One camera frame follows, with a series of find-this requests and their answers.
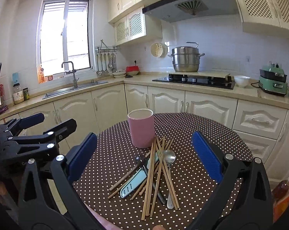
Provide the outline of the orange plastic bag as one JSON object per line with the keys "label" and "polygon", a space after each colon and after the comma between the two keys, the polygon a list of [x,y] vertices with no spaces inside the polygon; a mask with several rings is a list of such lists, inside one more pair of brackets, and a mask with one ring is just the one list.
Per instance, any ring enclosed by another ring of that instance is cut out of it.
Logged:
{"label": "orange plastic bag", "polygon": [[281,181],[272,191],[273,222],[276,222],[289,206],[289,178]]}

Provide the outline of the steel sink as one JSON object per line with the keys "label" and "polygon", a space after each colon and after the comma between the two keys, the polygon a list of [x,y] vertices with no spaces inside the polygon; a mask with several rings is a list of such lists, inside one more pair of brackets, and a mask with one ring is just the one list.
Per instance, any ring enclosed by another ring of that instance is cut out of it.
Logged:
{"label": "steel sink", "polygon": [[61,95],[61,94],[66,94],[68,92],[72,92],[72,91],[75,91],[75,90],[80,90],[80,89],[87,88],[87,87],[93,87],[93,86],[97,86],[97,85],[106,84],[106,83],[107,83],[107,81],[101,80],[101,81],[93,81],[91,83],[86,83],[86,84],[79,84],[76,88],[72,86],[72,87],[58,89],[58,90],[46,93],[44,95],[43,99],[54,97],[54,96],[58,96],[58,95]]}

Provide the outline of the lower cream cabinets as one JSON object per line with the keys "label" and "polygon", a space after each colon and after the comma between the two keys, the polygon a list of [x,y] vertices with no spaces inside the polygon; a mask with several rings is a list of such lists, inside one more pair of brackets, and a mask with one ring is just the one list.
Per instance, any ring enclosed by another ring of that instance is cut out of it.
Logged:
{"label": "lower cream cabinets", "polygon": [[67,151],[86,133],[106,130],[140,108],[154,113],[190,113],[223,124],[264,161],[270,180],[289,177],[289,97],[266,94],[252,86],[226,90],[113,82],[29,99],[0,115],[0,123],[42,113],[44,122],[30,130],[33,135],[74,118],[77,136],[64,141]]}

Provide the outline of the cream cabinets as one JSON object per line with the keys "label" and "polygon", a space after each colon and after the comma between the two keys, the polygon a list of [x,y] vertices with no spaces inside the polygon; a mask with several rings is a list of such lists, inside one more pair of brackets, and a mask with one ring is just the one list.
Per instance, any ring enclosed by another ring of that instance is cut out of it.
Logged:
{"label": "cream cabinets", "polygon": [[77,136],[64,141],[67,151],[86,133],[106,130],[140,108],[154,113],[190,113],[223,124],[264,161],[270,180],[289,177],[289,97],[266,94],[252,86],[226,90],[113,82],[29,99],[0,115],[0,123],[42,113],[44,122],[30,130],[33,135],[74,118]]}
{"label": "cream cabinets", "polygon": [[115,43],[143,36],[152,17],[167,22],[239,14],[243,32],[289,39],[289,0],[108,0],[108,22],[115,26]]}

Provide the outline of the pink utensil cup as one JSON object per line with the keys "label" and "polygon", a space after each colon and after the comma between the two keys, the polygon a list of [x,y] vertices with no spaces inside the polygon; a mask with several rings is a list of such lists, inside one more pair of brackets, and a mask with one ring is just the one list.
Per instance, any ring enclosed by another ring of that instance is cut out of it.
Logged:
{"label": "pink utensil cup", "polygon": [[155,138],[153,111],[148,108],[131,111],[128,124],[133,145],[139,149],[150,147]]}

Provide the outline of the metal spoon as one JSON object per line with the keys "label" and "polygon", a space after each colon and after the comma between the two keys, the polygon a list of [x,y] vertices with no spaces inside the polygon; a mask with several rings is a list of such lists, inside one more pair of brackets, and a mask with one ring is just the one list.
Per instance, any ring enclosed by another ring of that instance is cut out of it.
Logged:
{"label": "metal spoon", "polygon": [[[164,158],[165,158],[165,161],[166,161],[167,166],[168,166],[169,182],[171,182],[171,170],[170,170],[170,168],[171,168],[171,165],[176,160],[176,155],[175,155],[173,150],[168,149],[168,150],[164,151]],[[174,206],[174,202],[172,201],[171,193],[172,193],[172,190],[170,188],[169,194],[168,194],[168,199],[167,199],[167,208],[172,210],[175,206]]]}

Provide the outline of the knife with teal sheath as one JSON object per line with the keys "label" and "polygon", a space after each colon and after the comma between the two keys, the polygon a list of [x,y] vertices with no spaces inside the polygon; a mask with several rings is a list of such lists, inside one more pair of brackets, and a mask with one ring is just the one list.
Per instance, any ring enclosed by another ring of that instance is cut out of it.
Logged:
{"label": "knife with teal sheath", "polygon": [[120,190],[121,198],[125,198],[129,194],[131,194],[147,178],[149,167],[151,165],[150,158],[146,158],[144,155],[139,154],[135,157],[135,160],[136,167],[139,168],[139,170],[127,181],[127,183]]}

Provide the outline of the window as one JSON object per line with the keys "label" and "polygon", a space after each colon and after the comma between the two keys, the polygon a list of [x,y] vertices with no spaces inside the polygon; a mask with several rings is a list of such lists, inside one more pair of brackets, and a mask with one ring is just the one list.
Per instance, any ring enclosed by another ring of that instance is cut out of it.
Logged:
{"label": "window", "polygon": [[90,0],[42,3],[37,28],[38,72],[48,78],[91,68]]}

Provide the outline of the red container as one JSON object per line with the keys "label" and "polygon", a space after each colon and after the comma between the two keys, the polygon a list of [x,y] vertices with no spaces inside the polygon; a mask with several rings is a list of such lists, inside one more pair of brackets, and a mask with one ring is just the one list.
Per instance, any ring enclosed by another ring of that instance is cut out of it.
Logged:
{"label": "red container", "polygon": [[139,67],[137,65],[134,66],[127,66],[126,67],[126,74],[130,76],[135,76],[140,72]]}

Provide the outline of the white bowl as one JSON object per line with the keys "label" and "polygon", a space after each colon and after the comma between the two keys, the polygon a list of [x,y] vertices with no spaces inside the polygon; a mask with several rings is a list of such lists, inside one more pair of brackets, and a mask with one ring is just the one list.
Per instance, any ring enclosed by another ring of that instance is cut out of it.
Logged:
{"label": "white bowl", "polygon": [[250,77],[243,75],[234,76],[235,84],[241,88],[245,88],[250,84]]}

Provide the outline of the black gas stove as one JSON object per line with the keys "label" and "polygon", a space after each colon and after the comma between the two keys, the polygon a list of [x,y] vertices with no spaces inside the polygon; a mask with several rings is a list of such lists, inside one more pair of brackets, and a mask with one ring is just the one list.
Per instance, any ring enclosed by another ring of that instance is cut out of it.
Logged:
{"label": "black gas stove", "polygon": [[199,76],[190,74],[168,74],[167,77],[156,78],[153,81],[166,83],[178,83],[188,85],[199,85],[223,89],[234,89],[235,81],[233,76],[226,75],[225,77],[214,76]]}

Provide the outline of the round white strainer plate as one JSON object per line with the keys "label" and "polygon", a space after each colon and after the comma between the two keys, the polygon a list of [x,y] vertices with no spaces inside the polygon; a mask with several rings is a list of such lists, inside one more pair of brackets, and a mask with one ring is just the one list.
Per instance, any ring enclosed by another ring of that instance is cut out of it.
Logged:
{"label": "round white strainer plate", "polygon": [[153,57],[164,58],[168,53],[168,47],[164,43],[153,43],[150,51]]}

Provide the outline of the stainless steel steamer pot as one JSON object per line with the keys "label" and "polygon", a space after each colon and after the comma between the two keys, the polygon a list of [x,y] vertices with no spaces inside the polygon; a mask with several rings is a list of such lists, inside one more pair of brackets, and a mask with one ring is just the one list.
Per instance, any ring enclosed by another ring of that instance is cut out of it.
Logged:
{"label": "stainless steel steamer pot", "polygon": [[171,50],[168,57],[172,60],[173,68],[176,72],[197,72],[199,69],[199,60],[204,53],[199,53],[199,43],[186,42],[187,44],[194,44],[192,46],[180,46]]}

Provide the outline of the range hood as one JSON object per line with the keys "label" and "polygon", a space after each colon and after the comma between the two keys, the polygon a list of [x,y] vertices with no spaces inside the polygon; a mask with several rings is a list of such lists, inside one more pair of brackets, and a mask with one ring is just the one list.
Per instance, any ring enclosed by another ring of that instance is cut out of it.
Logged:
{"label": "range hood", "polygon": [[235,0],[160,0],[142,9],[142,13],[167,22],[235,15],[238,8]]}

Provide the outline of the upper cream cabinets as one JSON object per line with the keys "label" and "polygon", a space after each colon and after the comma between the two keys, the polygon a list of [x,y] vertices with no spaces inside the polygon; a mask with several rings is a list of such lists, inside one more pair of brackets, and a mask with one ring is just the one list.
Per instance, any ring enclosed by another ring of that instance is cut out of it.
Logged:
{"label": "upper cream cabinets", "polygon": [[143,36],[152,17],[167,22],[239,14],[243,32],[289,39],[289,0],[108,0],[108,22],[115,26],[115,43]]}

